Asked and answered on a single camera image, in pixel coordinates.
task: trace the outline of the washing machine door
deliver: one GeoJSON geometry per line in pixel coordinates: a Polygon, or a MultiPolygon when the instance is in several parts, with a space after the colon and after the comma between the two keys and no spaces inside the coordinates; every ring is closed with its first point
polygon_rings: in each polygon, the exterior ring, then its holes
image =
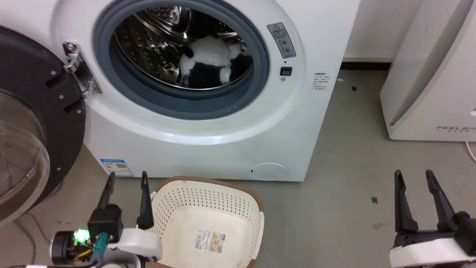
{"type": "Polygon", "coordinates": [[[0,27],[0,227],[63,180],[82,145],[76,78],[35,41],[0,27]]]}

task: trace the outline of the screw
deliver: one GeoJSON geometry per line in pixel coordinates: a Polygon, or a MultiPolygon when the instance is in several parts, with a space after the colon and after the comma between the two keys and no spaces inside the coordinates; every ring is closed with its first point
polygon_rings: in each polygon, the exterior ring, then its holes
{"type": "Polygon", "coordinates": [[[73,43],[67,43],[66,48],[69,49],[70,51],[74,51],[76,49],[76,45],[73,43]]]}

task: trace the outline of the connector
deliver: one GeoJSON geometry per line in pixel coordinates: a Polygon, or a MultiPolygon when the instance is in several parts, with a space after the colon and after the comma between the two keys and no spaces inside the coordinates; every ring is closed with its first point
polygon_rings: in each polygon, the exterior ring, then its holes
{"type": "Polygon", "coordinates": [[[108,248],[109,235],[107,233],[100,233],[94,244],[93,253],[91,256],[91,263],[96,263],[96,267],[101,267],[104,258],[104,252],[108,248]]]}

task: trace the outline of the floor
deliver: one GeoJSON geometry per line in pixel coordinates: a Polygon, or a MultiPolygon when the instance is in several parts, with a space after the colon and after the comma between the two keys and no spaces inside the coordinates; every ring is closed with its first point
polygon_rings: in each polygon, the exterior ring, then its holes
{"type": "MultiPolygon", "coordinates": [[[[401,142],[388,138],[379,101],[386,72],[341,71],[303,183],[240,181],[255,191],[266,215],[256,268],[389,267],[393,245],[394,181],[401,169],[420,229],[436,228],[425,170],[431,168],[456,211],[476,215],[476,164],[461,143],[401,142]]],[[[83,148],[63,188],[32,213],[47,236],[85,228],[107,176],[83,148]]],[[[161,180],[151,180],[151,188],[161,180]]],[[[118,179],[112,201],[135,225],[136,180],[118,179]]],[[[36,264],[49,264],[48,245],[33,221],[21,222],[37,244],[36,264]]],[[[15,225],[0,230],[0,266],[25,264],[32,247],[15,225]]]]}

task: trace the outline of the brand logo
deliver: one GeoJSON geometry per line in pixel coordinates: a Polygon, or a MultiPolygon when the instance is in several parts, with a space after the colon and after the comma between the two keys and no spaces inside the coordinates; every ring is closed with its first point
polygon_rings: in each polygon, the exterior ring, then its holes
{"type": "Polygon", "coordinates": [[[476,127],[471,126],[439,126],[436,128],[438,131],[448,131],[448,132],[470,132],[476,130],[476,127]]]}

